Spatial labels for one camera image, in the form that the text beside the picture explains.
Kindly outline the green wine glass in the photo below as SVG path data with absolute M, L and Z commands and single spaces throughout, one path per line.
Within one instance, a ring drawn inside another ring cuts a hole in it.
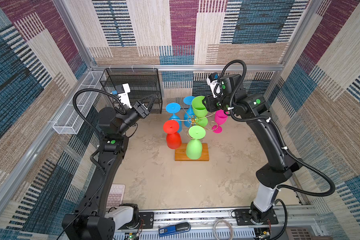
M 203 149 L 200 140 L 205 137 L 206 131 L 201 126 L 192 126 L 188 130 L 188 135 L 191 140 L 186 146 L 186 156 L 191 160 L 198 160 L 201 157 Z
M 205 106 L 203 105 L 203 99 L 205 98 L 205 96 L 198 96 L 195 97 L 192 101 L 192 108 L 193 108 L 193 112 L 195 115 L 195 124 L 201 126 L 201 127 L 206 127 L 206 125 L 208 124 L 208 119 L 207 119 L 207 114 L 208 111 L 205 108 Z

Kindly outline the magenta wine glass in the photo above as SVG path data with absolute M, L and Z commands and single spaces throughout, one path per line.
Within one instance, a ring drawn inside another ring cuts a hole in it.
M 212 130 L 216 134 L 220 134 L 222 132 L 222 125 L 227 121 L 228 115 L 225 114 L 224 110 L 218 110 L 214 116 L 214 126 L 212 126 Z

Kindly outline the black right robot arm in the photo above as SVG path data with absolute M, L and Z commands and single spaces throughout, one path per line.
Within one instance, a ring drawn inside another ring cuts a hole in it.
M 261 225 L 271 217 L 273 206 L 281 189 L 289 189 L 313 197 L 327 197 L 335 192 L 335 184 L 326 174 L 297 158 L 288 148 L 280 128 L 272 118 L 269 104 L 261 94 L 248 95 L 243 86 L 247 65 L 243 60 L 233 60 L 224 66 L 221 74 L 210 75 L 216 81 L 212 95 L 202 100 L 210 113 L 223 111 L 236 122 L 246 123 L 254 132 L 267 158 L 267 164 L 256 171 L 259 181 L 257 195 L 247 213 L 254 225 Z M 305 167 L 322 177 L 329 184 L 325 192 L 309 192 L 285 182 L 301 167 Z

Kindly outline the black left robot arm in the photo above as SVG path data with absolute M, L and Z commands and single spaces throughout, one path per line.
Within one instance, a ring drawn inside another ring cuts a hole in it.
M 116 91 L 93 91 L 111 97 L 119 107 L 101 109 L 97 127 L 88 122 L 99 139 L 99 146 L 90 156 L 96 169 L 78 207 L 63 218 L 63 233 L 70 240 L 112 240 L 115 231 L 121 227 L 133 229 L 143 226 L 136 204 L 123 204 L 107 213 L 107 200 L 116 172 L 127 152 L 130 137 L 126 132 L 150 114 L 158 96 L 146 96 L 128 107 L 121 102 Z

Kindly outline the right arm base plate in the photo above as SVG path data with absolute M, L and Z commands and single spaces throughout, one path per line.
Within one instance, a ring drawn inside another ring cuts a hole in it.
M 279 224 L 273 208 L 267 212 L 257 209 L 237 209 L 233 211 L 238 226 L 271 225 Z

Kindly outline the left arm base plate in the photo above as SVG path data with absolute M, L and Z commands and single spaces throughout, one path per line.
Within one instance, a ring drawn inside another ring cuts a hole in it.
M 154 227 L 155 213 L 154 212 L 140 212 L 138 229 L 152 229 Z

